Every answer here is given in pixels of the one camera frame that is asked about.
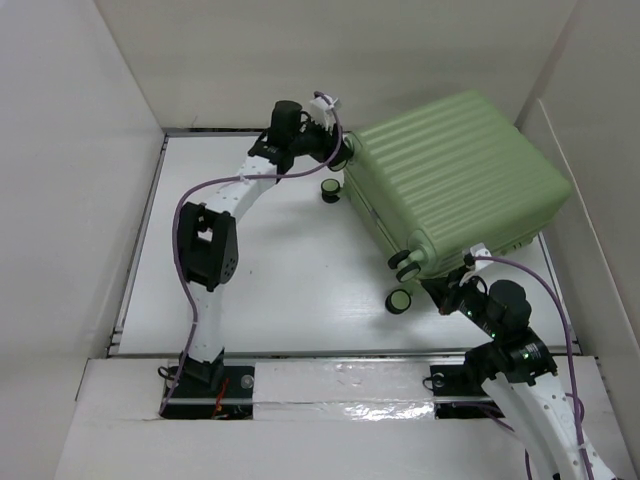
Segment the green suitcase with blue lining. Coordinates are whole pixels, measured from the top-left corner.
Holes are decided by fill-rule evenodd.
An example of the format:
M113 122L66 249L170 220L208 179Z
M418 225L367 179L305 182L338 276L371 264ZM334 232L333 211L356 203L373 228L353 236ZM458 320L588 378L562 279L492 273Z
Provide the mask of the green suitcase with blue lining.
M453 94L347 134L343 179L321 195L346 198L399 284L442 278L482 244L507 255L530 244L572 187L491 101Z

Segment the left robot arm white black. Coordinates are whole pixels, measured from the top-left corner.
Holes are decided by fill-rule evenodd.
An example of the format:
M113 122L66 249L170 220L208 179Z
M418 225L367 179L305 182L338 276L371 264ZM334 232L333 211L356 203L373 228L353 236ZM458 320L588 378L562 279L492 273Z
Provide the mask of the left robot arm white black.
M238 224L261 195L295 178L297 158L309 156L319 168L351 158L338 108L336 98L321 92L307 108L290 100L276 102L269 126L237 173L198 184L180 198L172 220L172 253L192 320L174 387L188 382L205 397L222 390L222 294L239 264Z

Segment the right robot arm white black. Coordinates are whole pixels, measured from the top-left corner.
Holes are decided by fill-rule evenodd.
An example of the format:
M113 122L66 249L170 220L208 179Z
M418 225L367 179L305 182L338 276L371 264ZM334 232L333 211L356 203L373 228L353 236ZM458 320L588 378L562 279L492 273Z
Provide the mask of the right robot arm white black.
M614 478L584 432L578 396L566 393L553 356L530 327L524 288L498 280L480 289L480 282L456 270L421 283L440 314L460 312L490 338L466 352L465 387L496 404L540 478Z

